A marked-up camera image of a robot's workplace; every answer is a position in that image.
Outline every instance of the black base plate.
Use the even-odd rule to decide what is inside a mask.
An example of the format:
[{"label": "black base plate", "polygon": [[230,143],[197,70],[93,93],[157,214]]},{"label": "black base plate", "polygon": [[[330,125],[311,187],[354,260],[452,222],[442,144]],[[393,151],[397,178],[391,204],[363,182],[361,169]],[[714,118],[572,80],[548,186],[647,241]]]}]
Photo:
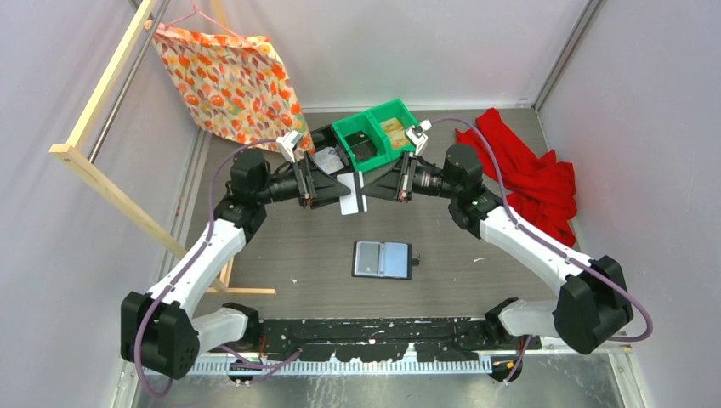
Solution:
[{"label": "black base plate", "polygon": [[[418,362],[477,360],[474,351],[518,350],[518,338],[494,343],[485,334],[483,320],[468,317],[393,319],[266,319],[261,338],[250,350],[264,352],[272,360],[284,360],[302,349],[302,361],[328,361],[331,355],[343,362],[399,360],[414,343]],[[539,349],[538,337],[529,349]]]}]

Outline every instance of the gray floor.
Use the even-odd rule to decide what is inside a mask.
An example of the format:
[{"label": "gray floor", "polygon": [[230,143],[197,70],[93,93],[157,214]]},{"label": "gray floor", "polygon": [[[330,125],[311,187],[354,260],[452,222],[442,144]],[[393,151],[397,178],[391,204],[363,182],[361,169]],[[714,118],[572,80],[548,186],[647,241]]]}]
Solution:
[{"label": "gray floor", "polygon": [[[473,119],[481,110],[415,112],[416,118],[458,115]],[[311,128],[345,114],[310,114]],[[533,110],[502,110],[502,118],[537,154],[547,149]],[[454,142],[453,124],[429,132],[423,155],[442,164]],[[237,144],[213,138],[191,222],[188,247],[207,222],[207,187],[215,167]],[[271,165],[280,155],[267,155]],[[224,169],[215,190],[224,191]],[[488,182],[491,189],[496,183]],[[369,212],[341,216],[337,205],[309,210],[295,201],[268,205],[268,218],[236,257],[232,286],[274,287],[276,296],[207,294],[197,313],[214,311],[229,301],[260,311],[265,318],[482,316],[502,300],[545,300],[551,291],[505,252],[461,231],[447,210],[447,200],[415,195],[407,205],[368,199]],[[410,242],[421,255],[412,280],[360,279],[350,276],[353,241]]]}]

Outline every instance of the white card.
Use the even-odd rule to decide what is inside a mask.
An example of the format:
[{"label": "white card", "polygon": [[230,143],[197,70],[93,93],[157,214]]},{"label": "white card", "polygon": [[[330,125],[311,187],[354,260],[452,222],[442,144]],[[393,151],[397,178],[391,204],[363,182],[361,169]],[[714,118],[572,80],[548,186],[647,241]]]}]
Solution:
[{"label": "white card", "polygon": [[327,174],[333,174],[343,168],[343,162],[340,160],[340,157],[338,157],[336,150],[331,146],[317,151],[313,155],[313,158],[315,159],[315,164]]},{"label": "white card", "polygon": [[338,175],[338,181],[350,189],[350,194],[340,197],[341,215],[357,214],[368,211],[366,196],[360,195],[363,188],[363,173],[345,173]]}]

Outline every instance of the green plastic bin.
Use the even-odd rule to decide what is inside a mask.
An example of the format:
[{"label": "green plastic bin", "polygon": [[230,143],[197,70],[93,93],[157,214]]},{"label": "green plastic bin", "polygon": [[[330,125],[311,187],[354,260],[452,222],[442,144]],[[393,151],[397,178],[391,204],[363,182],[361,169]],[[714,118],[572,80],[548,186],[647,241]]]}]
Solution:
[{"label": "green plastic bin", "polygon": [[[416,146],[409,143],[399,149],[391,147],[388,136],[381,127],[381,122],[391,118],[397,118],[403,128],[418,125],[418,121],[406,108],[400,99],[394,99],[385,104],[376,106],[369,110],[346,117],[332,124],[341,144],[348,152],[348,156],[356,172],[369,172],[375,168],[384,166],[398,160],[404,151],[414,151]],[[367,137],[360,138],[358,132],[363,132]],[[369,156],[369,144],[375,148],[375,154]],[[356,157],[355,152],[363,151],[362,158]]]}]

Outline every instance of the pink hanger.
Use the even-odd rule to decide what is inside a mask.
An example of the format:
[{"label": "pink hanger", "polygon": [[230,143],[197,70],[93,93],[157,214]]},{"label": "pink hanger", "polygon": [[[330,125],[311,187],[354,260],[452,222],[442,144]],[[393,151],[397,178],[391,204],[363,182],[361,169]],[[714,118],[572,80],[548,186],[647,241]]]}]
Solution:
[{"label": "pink hanger", "polygon": [[180,21],[189,19],[190,17],[192,17],[196,14],[200,14],[201,16],[205,17],[206,20],[210,21],[211,23],[215,24],[216,26],[222,28],[223,30],[226,30],[227,32],[229,32],[230,34],[232,34],[236,37],[240,37],[239,35],[235,34],[230,28],[218,23],[216,20],[213,20],[212,18],[210,18],[209,15],[203,13],[202,10],[200,9],[200,7],[198,7],[198,3],[196,3],[196,0],[190,0],[190,2],[193,3],[193,12],[192,13],[186,15],[185,17],[181,17],[175,21],[171,21],[171,22],[167,23],[165,26],[166,27],[173,26],[175,23],[179,23]]}]

